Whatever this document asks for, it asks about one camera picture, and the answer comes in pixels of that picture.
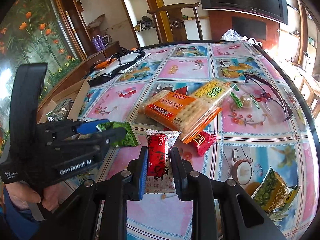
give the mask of chair backrest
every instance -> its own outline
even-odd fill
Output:
[[[199,6],[200,6],[200,3],[195,3],[195,4],[177,3],[177,4],[165,5],[152,11],[148,10],[147,13],[152,14],[154,16],[159,42],[163,43],[163,38],[161,37],[161,33],[159,30],[159,23],[158,23],[158,18],[156,13],[163,12],[163,11],[166,11],[168,14],[173,41],[188,40],[186,27],[184,25],[183,16],[181,12],[181,9],[183,8],[193,8],[193,12],[195,14],[195,20],[198,28],[198,33],[199,33],[199,39],[203,40],[200,20],[196,10],[196,7],[199,7]]]

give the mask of cardboard box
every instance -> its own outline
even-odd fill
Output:
[[[68,114],[68,119],[73,119],[73,121],[76,121],[78,119],[84,98],[87,96],[89,89],[90,86],[88,82],[86,80],[81,80],[55,95],[46,107],[44,111],[45,114],[42,115],[39,123],[47,122],[46,114],[52,111],[58,103],[68,98],[73,100],[73,106]]]

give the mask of blue gripper pad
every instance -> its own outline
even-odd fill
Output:
[[[95,120],[91,122],[85,122],[77,127],[77,133],[89,134],[99,132],[97,125],[100,123],[110,122],[108,119]]]
[[[143,164],[140,174],[140,180],[139,180],[139,199],[142,200],[144,192],[146,190],[146,182],[147,182],[147,168],[148,168],[148,148],[146,149],[144,158],[143,158]]]

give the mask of metal screw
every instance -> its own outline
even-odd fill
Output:
[[[87,179],[85,182],[84,182],[84,185],[86,187],[91,187],[93,185],[93,180],[92,179]]]
[[[234,187],[237,183],[234,179],[227,179],[227,184],[231,187]]]
[[[121,172],[121,176],[123,176],[123,177],[129,177],[130,175],[131,175],[131,172],[127,171],[127,170],[124,170]]]
[[[96,151],[100,151],[100,150],[101,150],[101,147],[100,147],[99,145],[95,145],[93,148],[94,148]]]
[[[190,171],[192,177],[199,177],[200,173],[198,171]]]

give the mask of purple spray can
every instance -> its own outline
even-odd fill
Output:
[[[96,48],[97,52],[101,51],[101,48],[100,48],[99,43],[97,41],[97,38],[92,37],[92,43],[93,43],[94,47]]]
[[[105,49],[106,48],[106,46],[103,43],[103,38],[100,35],[97,35],[97,41],[98,41],[99,46],[100,46],[101,49]]]

